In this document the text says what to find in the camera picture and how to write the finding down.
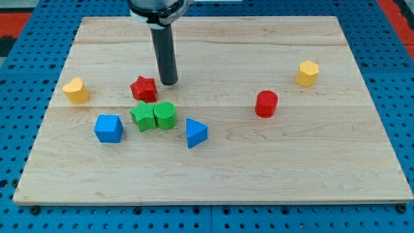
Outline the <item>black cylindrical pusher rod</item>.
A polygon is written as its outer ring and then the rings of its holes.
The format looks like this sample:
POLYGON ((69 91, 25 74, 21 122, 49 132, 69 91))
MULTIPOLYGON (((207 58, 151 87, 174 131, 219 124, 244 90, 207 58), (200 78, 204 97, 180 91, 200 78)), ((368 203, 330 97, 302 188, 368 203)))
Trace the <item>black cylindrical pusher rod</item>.
POLYGON ((160 82, 174 85, 178 81, 177 64, 171 25, 163 29, 151 29, 160 82))

